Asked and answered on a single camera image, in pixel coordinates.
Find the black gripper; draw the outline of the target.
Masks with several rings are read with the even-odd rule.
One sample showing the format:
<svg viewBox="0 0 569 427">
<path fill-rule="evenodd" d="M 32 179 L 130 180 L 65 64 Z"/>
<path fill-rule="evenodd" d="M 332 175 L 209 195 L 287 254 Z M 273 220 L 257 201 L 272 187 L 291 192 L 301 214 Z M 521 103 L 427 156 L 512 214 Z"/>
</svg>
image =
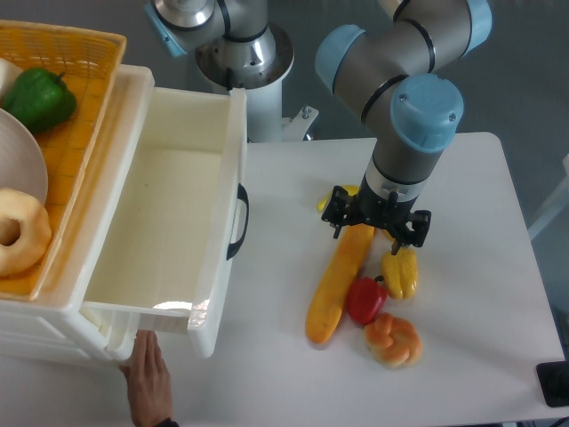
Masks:
<svg viewBox="0 0 569 427">
<path fill-rule="evenodd" d="M 365 224 L 388 230 L 394 242 L 391 254 L 409 246 L 422 247 L 429 233 L 431 212 L 413 205 L 423 189 L 423 182 L 402 184 L 380 178 L 376 182 L 365 176 L 352 197 L 342 186 L 334 186 L 325 203 L 321 220 L 333 228 L 337 239 L 345 226 Z"/>
</svg>

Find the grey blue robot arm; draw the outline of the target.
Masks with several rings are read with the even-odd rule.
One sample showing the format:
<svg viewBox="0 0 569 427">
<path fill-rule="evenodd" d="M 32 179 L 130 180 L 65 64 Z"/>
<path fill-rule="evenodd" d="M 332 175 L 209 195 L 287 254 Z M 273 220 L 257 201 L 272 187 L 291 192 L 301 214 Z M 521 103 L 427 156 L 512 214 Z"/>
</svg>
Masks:
<svg viewBox="0 0 569 427">
<path fill-rule="evenodd" d="M 392 28 L 370 36 L 355 25 L 319 45 L 315 70 L 377 139 L 358 193 L 334 189 L 323 220 L 335 230 L 386 230 L 392 249 L 420 247 L 431 213 L 413 204 L 464 111 L 460 91 L 437 70 L 481 45 L 493 16 L 486 1 L 386 1 Z M 282 83 L 293 66 L 290 37 L 264 1 L 149 1 L 149 21 L 174 56 L 192 52 L 217 93 L 248 96 L 252 141 L 280 140 Z"/>
</svg>

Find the bare human hand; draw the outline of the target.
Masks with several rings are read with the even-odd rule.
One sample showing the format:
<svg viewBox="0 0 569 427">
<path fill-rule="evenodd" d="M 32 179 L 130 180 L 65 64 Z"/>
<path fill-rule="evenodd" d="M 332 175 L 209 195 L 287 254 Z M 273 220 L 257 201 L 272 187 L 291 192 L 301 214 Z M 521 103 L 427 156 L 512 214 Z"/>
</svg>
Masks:
<svg viewBox="0 0 569 427">
<path fill-rule="evenodd" d="M 172 416 L 171 377 L 156 333 L 139 330 L 129 366 L 120 366 L 134 426 L 177 426 Z"/>
</svg>

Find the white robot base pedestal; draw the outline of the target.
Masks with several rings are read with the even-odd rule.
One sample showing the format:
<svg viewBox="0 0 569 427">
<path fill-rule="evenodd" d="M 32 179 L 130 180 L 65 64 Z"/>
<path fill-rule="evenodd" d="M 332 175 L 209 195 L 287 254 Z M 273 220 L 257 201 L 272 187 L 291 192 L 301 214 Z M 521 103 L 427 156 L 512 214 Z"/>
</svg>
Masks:
<svg viewBox="0 0 569 427">
<path fill-rule="evenodd" d="M 220 37 L 196 49 L 196 64 L 212 90 L 246 95 L 247 138 L 251 142 L 303 141 L 319 111 L 303 106 L 293 117 L 283 115 L 283 82 L 293 67 L 293 44 L 270 23 L 257 38 L 238 42 Z"/>
</svg>

